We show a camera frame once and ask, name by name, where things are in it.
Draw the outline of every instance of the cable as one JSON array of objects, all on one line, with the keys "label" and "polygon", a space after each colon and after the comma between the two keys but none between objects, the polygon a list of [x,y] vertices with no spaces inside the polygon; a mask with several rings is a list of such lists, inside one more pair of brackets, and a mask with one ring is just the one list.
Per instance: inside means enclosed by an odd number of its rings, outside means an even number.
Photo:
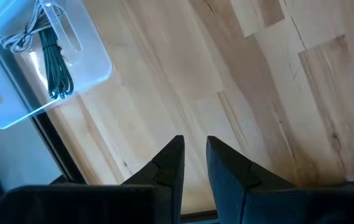
[{"label": "cable", "polygon": [[[63,10],[56,6],[58,17],[63,16]],[[52,29],[39,0],[34,5],[32,19],[27,23],[24,32],[3,37],[0,44],[12,53],[21,53],[32,47],[33,35],[38,33],[44,52],[45,72],[47,74],[48,93],[52,100],[58,97],[64,99],[73,93],[72,76],[60,53],[57,35]]]}]

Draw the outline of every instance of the plastic storage bin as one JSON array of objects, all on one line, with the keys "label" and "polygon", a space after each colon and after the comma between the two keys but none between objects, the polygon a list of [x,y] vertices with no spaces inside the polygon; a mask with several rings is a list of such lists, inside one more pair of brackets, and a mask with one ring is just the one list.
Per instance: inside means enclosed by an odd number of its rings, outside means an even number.
[{"label": "plastic storage bin", "polygon": [[[32,15],[32,3],[35,1],[6,2],[0,7],[0,37],[23,31]],[[111,60],[82,1],[40,2],[58,36],[58,44],[73,78],[73,95],[109,78],[112,70]],[[63,9],[64,15],[61,18],[57,17],[55,6]],[[22,24],[23,28],[16,29],[17,25],[13,26],[12,23],[17,23],[18,26]],[[33,41],[30,50],[19,54],[12,54],[0,46],[1,129],[64,101],[49,98],[44,56],[38,35]]]}]

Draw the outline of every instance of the clear plastic container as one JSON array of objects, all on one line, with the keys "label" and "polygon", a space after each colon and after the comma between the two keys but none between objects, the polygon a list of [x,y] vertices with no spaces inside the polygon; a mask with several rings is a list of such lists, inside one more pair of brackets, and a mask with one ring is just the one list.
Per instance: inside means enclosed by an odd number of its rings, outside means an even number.
[{"label": "clear plastic container", "polygon": [[[74,95],[105,81],[111,75],[112,63],[81,0],[40,0],[57,34],[58,45],[75,85]],[[30,19],[34,0],[9,1],[0,12],[0,24],[24,26]],[[57,17],[54,7],[61,7],[64,16]],[[20,19],[7,16],[9,10],[19,11]],[[23,28],[0,29],[0,37],[23,31]],[[8,128],[32,115],[41,113],[67,100],[51,100],[48,96],[44,56],[38,35],[30,50],[12,54],[0,46],[0,128]]]}]

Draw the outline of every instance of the wooden floor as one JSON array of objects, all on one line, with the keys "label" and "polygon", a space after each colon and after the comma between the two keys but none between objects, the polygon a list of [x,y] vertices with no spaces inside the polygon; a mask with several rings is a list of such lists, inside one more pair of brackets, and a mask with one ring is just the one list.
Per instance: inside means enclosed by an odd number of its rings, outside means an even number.
[{"label": "wooden floor", "polygon": [[121,183],[176,134],[183,213],[215,208],[208,135],[300,187],[354,176],[354,0],[85,4],[113,76],[50,117],[88,183]]}]

